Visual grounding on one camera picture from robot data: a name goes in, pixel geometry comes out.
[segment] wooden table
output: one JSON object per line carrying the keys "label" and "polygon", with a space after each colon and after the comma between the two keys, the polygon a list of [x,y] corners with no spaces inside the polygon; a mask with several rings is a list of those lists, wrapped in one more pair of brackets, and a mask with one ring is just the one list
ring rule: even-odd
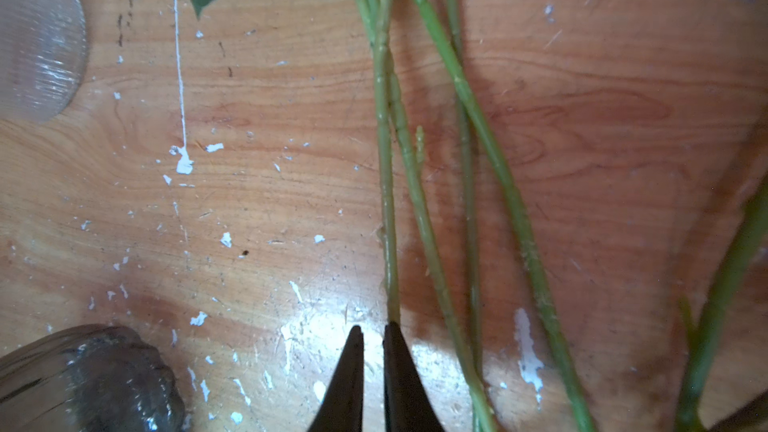
{"label": "wooden table", "polygon": [[[126,324],[175,370],[192,430],[304,430],[315,384],[328,384],[360,324],[365,427],[382,430],[372,66],[353,0],[218,0],[200,21],[178,0],[178,54],[174,0],[82,2],[91,55],[70,107],[43,125],[0,122],[0,350]],[[470,82],[528,203],[600,429],[668,430],[686,355],[677,300],[702,304],[768,168],[768,0],[463,3]],[[409,0],[396,0],[394,21],[463,311],[452,86]],[[188,176],[168,153],[184,125]],[[468,430],[395,163],[404,330],[446,429]],[[507,430],[574,430],[496,181],[479,164],[488,394]],[[729,311],[707,424],[768,387],[767,264],[763,253]],[[545,364],[540,409],[518,369],[519,308]],[[190,325],[200,311],[207,319]]]}

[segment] white paint drip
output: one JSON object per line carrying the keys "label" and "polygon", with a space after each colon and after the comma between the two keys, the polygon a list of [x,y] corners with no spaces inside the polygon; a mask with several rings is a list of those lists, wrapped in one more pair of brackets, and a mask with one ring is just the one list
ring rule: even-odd
{"label": "white paint drip", "polygon": [[197,390],[197,385],[196,385],[196,383],[194,382],[194,381],[195,381],[195,379],[196,379],[196,377],[194,376],[194,370],[192,370],[191,368],[187,367],[187,372],[189,372],[189,373],[190,373],[190,377],[192,378],[192,388],[193,388],[193,389],[195,389],[195,390]]}
{"label": "white paint drip", "polygon": [[192,164],[194,164],[194,160],[190,160],[190,155],[189,153],[187,153],[187,146],[184,146],[184,147],[171,146],[168,152],[172,156],[175,156],[176,154],[180,155],[179,163],[176,165],[177,174],[189,175],[192,173],[192,169],[193,169]]}
{"label": "white paint drip", "polygon": [[205,401],[207,402],[208,394],[210,394],[210,390],[208,389],[208,386],[206,385],[205,380],[200,382],[200,389],[203,391],[203,399],[205,399]]}
{"label": "white paint drip", "polygon": [[222,244],[227,246],[228,248],[232,248],[232,235],[230,235],[228,232],[225,232],[221,236],[221,240],[219,240]]}
{"label": "white paint drip", "polygon": [[290,331],[290,326],[288,324],[283,325],[283,327],[280,328],[280,332],[283,334],[283,339],[286,342],[286,366],[285,366],[285,372],[286,374],[290,373],[290,350],[293,347],[293,334]]}
{"label": "white paint drip", "polygon": [[312,389],[315,391],[315,397],[317,397],[317,401],[322,403],[322,398],[326,396],[326,385],[318,380],[312,386]]}
{"label": "white paint drip", "polygon": [[544,363],[541,360],[538,360],[536,353],[533,350],[531,321],[528,319],[528,314],[525,313],[525,309],[519,308],[514,312],[514,326],[514,340],[518,342],[521,354],[521,358],[518,360],[520,375],[526,383],[533,384],[536,389],[536,401],[541,403],[542,395],[539,391],[544,386],[544,383],[536,373],[536,370],[543,368]]}
{"label": "white paint drip", "polygon": [[248,396],[246,395],[246,393],[245,393],[245,389],[243,389],[243,384],[240,382],[240,380],[239,380],[239,379],[233,379],[232,381],[233,381],[233,382],[235,382],[235,384],[237,385],[237,387],[239,387],[239,388],[240,388],[240,395],[242,395],[243,397],[245,397],[245,405],[247,405],[248,407],[250,407],[250,397],[248,397]]}
{"label": "white paint drip", "polygon": [[208,314],[206,314],[203,311],[200,311],[200,313],[197,315],[197,317],[192,317],[190,319],[190,325],[197,325],[197,327],[201,326],[205,323],[205,319],[208,317]]}
{"label": "white paint drip", "polygon": [[293,292],[296,293],[296,296],[299,299],[299,303],[301,304],[303,301],[301,300],[301,292],[299,291],[299,286],[296,285],[296,283],[294,281],[288,281],[288,283],[290,284],[291,288],[293,289]]}
{"label": "white paint drip", "polygon": [[179,174],[191,174],[192,164],[189,154],[187,153],[187,116],[184,113],[184,80],[181,77],[181,52],[179,52],[179,0],[174,0],[174,28],[176,39],[176,72],[178,74],[179,81],[179,109],[181,110],[181,135],[184,139],[184,145],[178,147],[178,152],[181,154],[179,163],[176,166],[176,172]]}
{"label": "white paint drip", "polygon": [[272,376],[266,370],[264,370],[264,382],[266,382],[266,388],[268,390],[273,390],[275,388],[275,385],[272,382]]}

